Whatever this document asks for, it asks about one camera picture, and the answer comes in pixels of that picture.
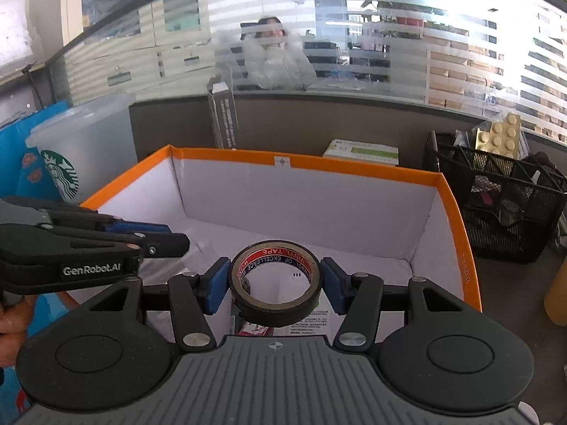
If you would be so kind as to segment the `operator left hand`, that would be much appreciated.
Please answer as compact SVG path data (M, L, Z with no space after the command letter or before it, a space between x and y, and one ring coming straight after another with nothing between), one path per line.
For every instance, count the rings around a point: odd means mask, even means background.
M28 295L8 309L1 308L0 366L15 365L17 354L27 338L27 329L35 314L36 295Z

